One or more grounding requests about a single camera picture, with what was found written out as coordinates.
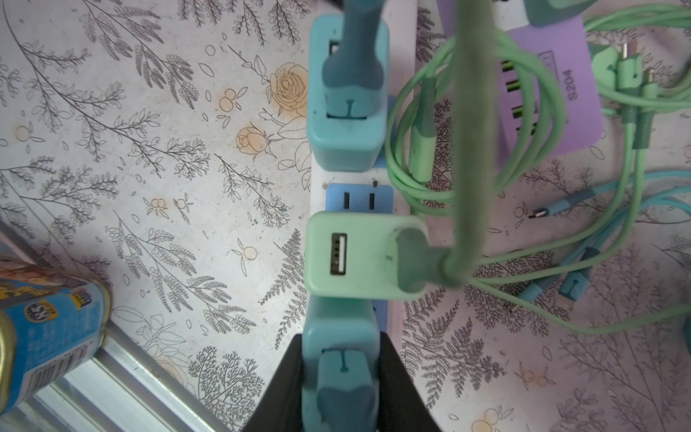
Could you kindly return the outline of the blue charger plug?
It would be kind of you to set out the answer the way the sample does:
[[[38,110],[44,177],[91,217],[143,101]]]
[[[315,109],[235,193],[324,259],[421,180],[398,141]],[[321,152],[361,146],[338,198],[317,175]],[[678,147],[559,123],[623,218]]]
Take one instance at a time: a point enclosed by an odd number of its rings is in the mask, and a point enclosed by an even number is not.
[[[380,348],[371,302],[311,295],[302,333],[306,431],[376,430]]]
[[[310,34],[307,136],[317,164],[365,172],[386,136],[390,33],[383,1],[345,1]]]

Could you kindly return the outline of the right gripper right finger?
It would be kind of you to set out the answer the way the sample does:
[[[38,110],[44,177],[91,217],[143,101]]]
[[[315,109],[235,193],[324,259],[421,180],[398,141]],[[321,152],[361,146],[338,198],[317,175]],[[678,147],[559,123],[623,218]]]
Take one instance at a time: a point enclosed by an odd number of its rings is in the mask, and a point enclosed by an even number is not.
[[[388,334],[381,332],[380,336],[378,430],[439,432]]]

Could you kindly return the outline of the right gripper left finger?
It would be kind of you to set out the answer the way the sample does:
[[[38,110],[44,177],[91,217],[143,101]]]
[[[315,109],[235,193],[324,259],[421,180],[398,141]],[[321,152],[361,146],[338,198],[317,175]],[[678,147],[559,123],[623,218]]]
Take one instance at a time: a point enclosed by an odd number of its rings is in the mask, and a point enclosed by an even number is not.
[[[302,335],[291,340],[243,432],[301,432]]]

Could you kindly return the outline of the green charger plug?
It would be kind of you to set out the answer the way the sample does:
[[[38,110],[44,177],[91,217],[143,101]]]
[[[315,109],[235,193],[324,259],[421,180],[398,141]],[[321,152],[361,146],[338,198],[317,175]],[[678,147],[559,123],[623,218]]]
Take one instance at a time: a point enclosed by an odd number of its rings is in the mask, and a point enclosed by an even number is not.
[[[545,27],[582,14],[597,0],[525,0],[525,11],[529,23],[534,27]]]
[[[428,284],[459,284],[444,272],[449,254],[416,216],[318,212],[307,226],[304,283],[321,297],[411,301]]]

